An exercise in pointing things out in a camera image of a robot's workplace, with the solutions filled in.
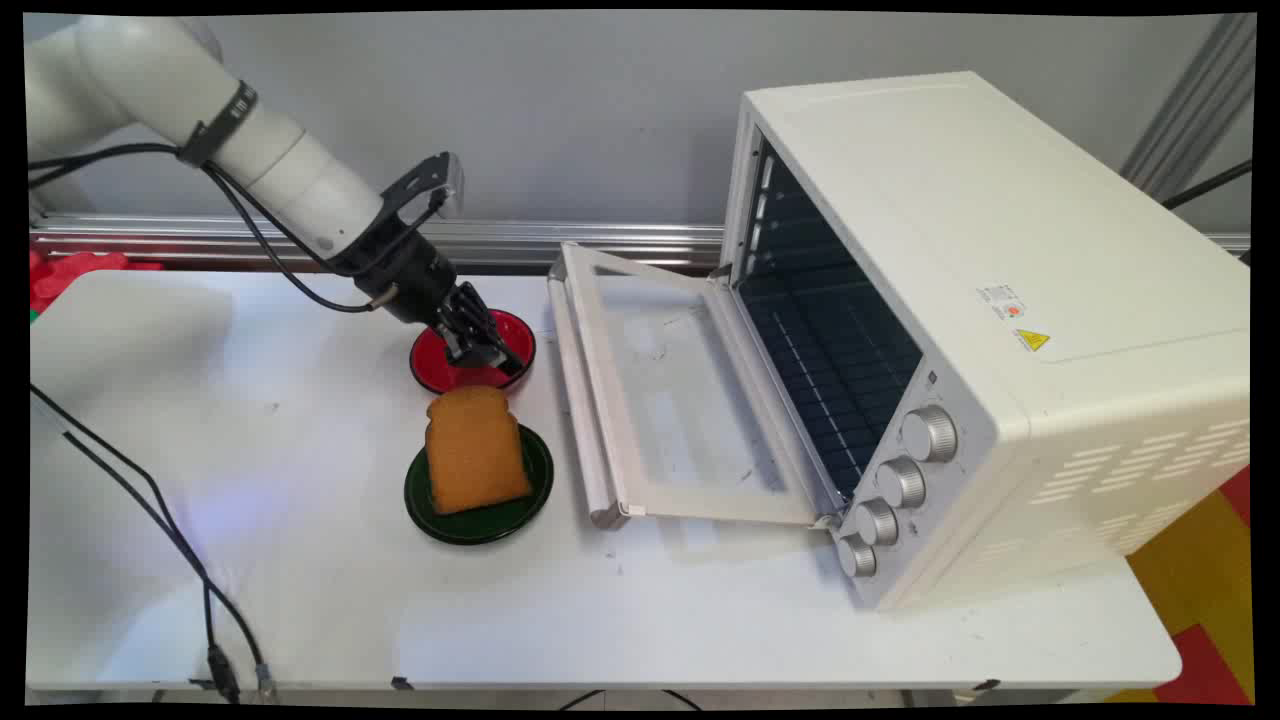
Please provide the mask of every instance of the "metal rail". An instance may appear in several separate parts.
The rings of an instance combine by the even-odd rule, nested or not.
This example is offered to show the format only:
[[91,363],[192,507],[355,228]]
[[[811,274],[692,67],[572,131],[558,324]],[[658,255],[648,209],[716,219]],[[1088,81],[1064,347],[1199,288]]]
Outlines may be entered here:
[[[319,268],[265,220],[262,234],[291,269]],[[462,273],[543,275],[559,243],[639,260],[691,275],[704,275],[719,261],[722,225],[431,220],[426,237]],[[52,213],[32,218],[31,245],[42,255],[123,252],[132,260],[159,261],[173,269],[268,270],[266,254],[232,215],[87,215]],[[1249,249],[1248,233],[1210,233],[1231,255]]]

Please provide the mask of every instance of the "oven door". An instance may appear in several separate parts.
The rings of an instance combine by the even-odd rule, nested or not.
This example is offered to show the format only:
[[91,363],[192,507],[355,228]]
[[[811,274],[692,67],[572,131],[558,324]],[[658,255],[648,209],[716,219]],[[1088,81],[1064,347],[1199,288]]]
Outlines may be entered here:
[[813,466],[724,283],[564,243],[550,293],[591,518],[813,527]]

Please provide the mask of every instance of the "floor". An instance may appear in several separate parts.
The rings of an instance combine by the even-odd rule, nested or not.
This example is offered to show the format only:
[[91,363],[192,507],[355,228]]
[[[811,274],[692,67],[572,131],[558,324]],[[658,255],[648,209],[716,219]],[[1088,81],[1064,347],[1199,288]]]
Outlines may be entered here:
[[1251,544],[1245,468],[1129,556],[1183,657],[1183,673],[1112,702],[1253,705]]
[[[150,691],[38,693],[40,702],[151,702]],[[244,702],[251,702],[246,693]],[[585,691],[285,691],[282,705],[458,710],[557,710]],[[682,691],[703,710],[846,710],[902,707],[897,691]],[[165,691],[160,702],[221,703],[218,693]],[[573,710],[690,710],[659,691],[607,691]]]

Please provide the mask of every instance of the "black cable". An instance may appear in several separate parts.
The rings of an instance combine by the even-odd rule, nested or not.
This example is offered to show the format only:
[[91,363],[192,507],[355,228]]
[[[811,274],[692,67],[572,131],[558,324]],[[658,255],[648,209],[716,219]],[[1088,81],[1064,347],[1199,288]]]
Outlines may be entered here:
[[1201,195],[1204,195],[1206,192],[1216,190],[1216,188],[1219,188],[1219,187],[1221,187],[1221,186],[1224,186],[1224,184],[1234,181],[1235,178],[1238,178],[1238,177],[1240,177],[1240,176],[1243,176],[1245,173],[1251,173],[1251,172],[1253,172],[1253,158],[1249,158],[1248,160],[1240,163],[1239,165],[1235,165],[1234,168],[1229,168],[1229,169],[1226,169],[1226,170],[1224,170],[1224,172],[1221,172],[1221,173],[1219,173],[1219,174],[1208,178],[1207,181],[1204,181],[1202,183],[1198,183],[1198,184],[1194,184],[1192,187],[1188,187],[1187,190],[1179,192],[1178,195],[1170,197],[1169,200],[1165,200],[1164,202],[1161,202],[1161,205],[1164,205],[1166,210],[1172,210],[1174,208],[1178,208],[1179,205],[1185,205],[1187,202],[1190,202],[1192,200],[1196,200]]
[[413,220],[412,224],[410,224],[403,231],[401,231],[401,233],[397,234],[396,238],[392,240],[387,245],[387,247],[383,249],[381,252],[379,252],[376,256],[374,256],[372,260],[365,263],[365,265],[361,266],[360,269],[351,270],[351,272],[340,272],[338,274],[343,275],[343,277],[362,275],[362,274],[367,273],[369,270],[372,270],[374,268],[376,268],[378,265],[380,265],[383,263],[383,260],[390,258],[393,252],[396,252],[397,250],[401,249],[401,243],[403,243],[406,240],[408,240],[408,236],[413,234],[413,231],[416,231],[419,228],[419,225],[421,225],[422,223],[425,223],[426,220],[429,220],[431,218],[431,215],[435,215],[435,213],[438,213],[440,210],[440,206],[444,205],[444,201],[447,199],[448,199],[448,196],[442,190],[438,190],[438,191],[433,192],[431,193],[431,201],[426,206],[426,211],[422,213],[422,215],[419,217],[416,220]]
[[[63,176],[70,174],[81,168],[97,163],[99,160],[105,160],[108,158],[116,158],[120,155],[136,155],[143,152],[164,152],[168,155],[177,156],[179,149],[173,145],[164,145],[159,142],[137,142],[129,145],[116,145],[114,147],[108,147],[105,150],[99,150],[96,152],[86,152],[83,155],[69,155],[65,158],[51,158],[49,160],[38,160],[36,163],[28,163],[27,172],[38,170],[44,168],[54,168],[54,167],[56,169],[45,173],[35,179],[27,181],[27,188],[35,190],[45,183],[52,182]],[[306,295],[319,305],[323,305],[330,310],[337,310],[339,313],[371,313],[372,310],[375,310],[372,304],[366,302],[365,305],[339,305],[337,302],[332,302],[316,295],[310,287],[307,287],[302,281],[300,281],[293,274],[293,272],[291,272],[288,268],[284,266],[284,263],[280,260],[280,256],[276,255],[275,250],[271,247],[271,243],[268,242],[265,236],[262,236],[262,231],[259,229],[257,223],[255,223],[253,219],[250,217],[248,211],[244,210],[244,206],[239,202],[239,200],[236,197],[236,195],[232,192],[228,184],[236,187],[236,190],[246,199],[248,199],[250,202],[259,209],[259,211],[264,211],[264,215],[273,224],[275,224],[276,228],[287,238],[289,238],[291,242],[293,242],[303,252],[311,256],[312,260],[317,261],[323,268],[325,268],[329,272],[335,272],[333,265],[330,265],[319,255],[312,252],[311,249],[307,247],[306,243],[298,240],[293,233],[288,232],[284,228],[284,225],[278,219],[275,219],[274,215],[266,213],[265,208],[262,208],[261,204],[259,204],[257,200],[250,192],[247,192],[238,182],[236,182],[234,178],[230,178],[225,170],[223,170],[214,163],[206,163],[205,167],[202,167],[201,169],[205,172],[206,176],[209,176],[210,179],[214,181],[214,184],[216,184],[218,188],[223,191],[223,195],[227,197],[227,200],[232,204],[232,208],[236,209],[236,213],[248,227],[250,232],[253,234],[253,238],[257,240],[257,243],[266,252],[268,258],[270,258],[275,268],[280,272],[280,274],[285,277],[285,279],[288,279],[293,284],[293,287],[298,288],[303,295]]]
[[[584,696],[579,696],[579,697],[576,697],[576,698],[571,700],[570,702],[567,702],[567,703],[562,705],[562,706],[561,706],[561,710],[568,710],[568,708],[573,707],[575,705],[577,705],[577,703],[580,703],[580,702],[582,702],[582,701],[585,701],[585,700],[590,700],[590,698],[593,698],[593,697],[595,697],[595,696],[598,696],[598,694],[600,694],[600,693],[603,693],[603,692],[604,692],[604,691],[591,691],[591,692],[589,692],[589,693],[586,693],[586,694],[584,694]],[[696,703],[696,702],[694,702],[694,701],[689,700],[687,697],[685,697],[685,696],[682,696],[682,694],[677,693],[676,691],[662,691],[662,692],[664,692],[664,693],[669,694],[671,697],[673,697],[673,698],[678,700],[680,702],[682,702],[682,703],[687,705],[689,707],[691,707],[691,708],[694,708],[694,710],[696,710],[696,711],[699,711],[699,712],[701,712],[701,711],[703,711],[703,708],[701,708],[701,707],[698,707],[698,703]]]
[[83,155],[68,155],[65,158],[50,158],[49,160],[37,160],[35,163],[27,163],[27,172],[41,170],[45,168],[56,168],[50,173],[45,173],[35,179],[27,181],[27,190],[36,190],[37,187],[50,183],[63,176],[74,173],[76,170],[97,163],[99,160],[105,160],[108,158],[116,158],[120,155],[137,155],[142,152],[164,152],[168,155],[178,156],[178,149],[173,145],[164,145],[161,142],[131,142],[127,145],[116,145],[108,147],[105,150],[99,150],[96,152],[86,152]]
[[698,707],[698,703],[696,703],[696,702],[694,702],[694,701],[689,700],[687,697],[685,697],[685,696],[682,696],[682,694],[677,693],[676,691],[662,691],[662,692],[664,692],[664,693],[669,694],[671,697],[673,697],[673,698],[678,700],[680,702],[682,702],[682,703],[687,705],[689,707],[692,707],[694,710],[696,710],[696,711],[699,711],[699,712],[701,712],[701,711],[703,711],[703,708],[701,708],[701,707]]
[[214,184],[218,186],[218,190],[223,191],[223,195],[227,196],[227,201],[232,204],[232,208],[234,208],[236,213],[241,217],[242,220],[244,220],[244,224],[248,225],[248,231],[253,233],[253,237],[257,240],[257,243],[262,246],[262,250],[266,252],[266,256],[271,259],[271,263],[275,265],[275,269],[278,269],[280,274],[284,275],[285,279],[293,283],[293,287],[302,291],[303,295],[306,295],[315,302],[330,310],[337,310],[338,313],[371,313],[376,310],[376,307],[374,307],[371,302],[366,302],[364,305],[339,305],[337,302],[332,302],[316,295],[315,291],[307,287],[306,283],[300,281],[297,275],[294,275],[288,268],[284,266],[284,261],[280,260],[280,256],[275,254],[275,249],[273,249],[271,243],[268,242],[265,236],[262,236],[262,231],[257,229],[257,224],[253,223],[253,218],[248,215],[248,210],[244,209],[244,205],[242,205],[239,199],[236,197],[236,193],[232,192],[232,188],[223,179],[223,176],[220,176],[218,170],[207,165],[202,169],[205,174],[209,176],[209,179],[214,181]]
[[[45,405],[47,405],[54,413],[58,413],[60,418],[70,423],[73,427],[76,427],[76,429],[88,436],[93,442],[102,446],[104,448],[106,448],[108,452],[110,452],[122,462],[128,465],[129,469],[141,475],[147,482],[147,484],[152,487],[157,497],[160,497],[160,487],[156,484],[155,479],[151,477],[150,473],[143,470],[137,462],[131,460],[127,455],[116,450],[111,443],[99,437],[93,430],[84,427],[79,420],[72,416],[70,413],[63,410],[60,405],[54,402],[54,400],[47,395],[45,395],[45,392],[41,391],[38,387],[36,387],[35,383],[28,383],[28,384],[31,387],[31,392],[33,392],[37,397],[40,397],[40,400],[44,401]],[[196,571],[196,575],[200,577],[201,582],[205,584],[205,588],[209,592],[214,593],[214,597],[216,597],[218,601],[223,603],[223,607],[225,607],[227,611],[230,612],[232,618],[236,620],[236,624],[239,625],[241,633],[243,633],[244,641],[246,643],[248,643],[250,653],[252,653],[253,656],[255,665],[264,665],[265,661],[262,659],[261,650],[259,650],[257,638],[255,638],[253,632],[250,630],[248,623],[244,621],[244,616],[241,615],[239,610],[236,609],[236,605],[230,601],[230,598],[227,597],[227,594],[221,591],[221,588],[219,588],[209,578],[209,573],[205,570],[204,562],[200,561],[200,557],[196,556],[196,553],[191,550],[191,546],[187,544],[186,538],[182,538],[182,534],[180,532],[177,530],[177,527],[170,528],[169,525],[166,525],[164,518],[161,518],[160,514],[157,514],[155,509],[151,507],[151,503],[148,503],[146,498],[142,497],[142,493],[140,493],[137,488],[129,484],[129,482],[125,480],[115,470],[115,468],[111,468],[105,460],[99,457],[96,452],[93,452],[83,442],[81,442],[79,438],[77,438],[69,430],[64,432],[63,437],[67,438],[67,441],[70,442],[77,450],[84,454],[90,460],[92,460],[93,464],[101,468],[108,475],[110,475],[111,479],[114,479],[122,488],[124,488],[124,491],[129,493],[129,496],[134,501],[137,501],[137,503],[141,505],[143,510],[146,510],[147,515],[150,515],[151,519],[155,520],[157,525],[160,525],[161,532],[164,532],[165,536],[174,543],[174,546],[178,548],[178,552],[187,560],[187,562],[191,565],[191,569]],[[163,497],[160,498],[159,505],[161,506],[164,505]]]
[[590,698],[593,698],[593,697],[595,697],[595,696],[598,696],[598,694],[600,694],[603,692],[604,691],[591,691],[591,692],[589,692],[589,693],[586,693],[584,696],[576,697],[576,698],[571,700],[570,702],[566,702],[564,705],[562,705],[561,710],[568,710],[570,707],[573,707],[575,705],[577,705],[577,703],[580,703],[580,702],[582,702],[585,700],[590,700]]
[[[155,478],[152,478],[150,473],[140,468],[127,456],[118,452],[110,443],[97,437],[97,434],[93,430],[86,428],[79,420],[73,418],[69,413],[64,411],[56,402],[52,401],[52,398],[45,395],[38,387],[32,384],[31,391],[35,392],[36,396],[38,396],[40,400],[45,402],[45,405],[52,407],[64,420],[74,425],[76,429],[92,438],[93,442],[105,447],[111,455],[114,455],[118,460],[128,465],[134,473],[137,473],[138,475],[142,477],[143,480],[146,480],[147,486],[151,487],[151,495],[154,495],[156,498],[156,505],[160,507],[160,514],[164,515],[165,523],[168,523],[169,529],[173,532],[175,542],[179,543],[178,551],[187,557],[188,562],[196,562],[197,565],[200,565],[201,569],[204,569],[204,564],[200,562],[200,557],[196,555],[196,551],[192,550],[191,543],[187,542],[187,536],[182,534],[182,530],[178,529],[178,523],[174,521],[173,515],[169,512],[169,505],[164,501],[164,493],[160,492],[160,486],[156,484]],[[204,596],[205,596],[205,634],[209,635],[209,643],[212,644],[214,616],[209,607],[209,585],[205,585]]]

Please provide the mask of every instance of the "red object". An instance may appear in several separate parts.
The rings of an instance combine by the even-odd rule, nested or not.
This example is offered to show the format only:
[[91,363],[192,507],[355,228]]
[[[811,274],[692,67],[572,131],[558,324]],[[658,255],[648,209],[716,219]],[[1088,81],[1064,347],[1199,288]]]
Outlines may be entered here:
[[498,334],[507,347],[525,361],[525,369],[515,375],[507,375],[497,368],[454,368],[444,359],[444,340],[430,328],[422,331],[413,341],[410,352],[410,370],[413,379],[426,389],[443,395],[462,386],[489,386],[506,388],[518,380],[534,363],[534,332],[524,320],[504,310],[489,310],[498,323]]
[[1174,635],[1174,646],[1183,656],[1183,674],[1156,688],[1160,702],[1249,705],[1249,697],[1202,625]]
[[1244,527],[1249,525],[1249,466],[1235,474],[1234,478],[1222,484],[1222,495],[1231,503],[1235,512],[1244,520]]
[[68,258],[61,258],[46,263],[35,250],[28,251],[31,272],[31,309],[44,313],[58,300],[58,296],[67,291],[76,278],[92,270],[163,270],[160,263],[131,263],[122,252],[109,252],[95,255],[92,252],[77,252]]

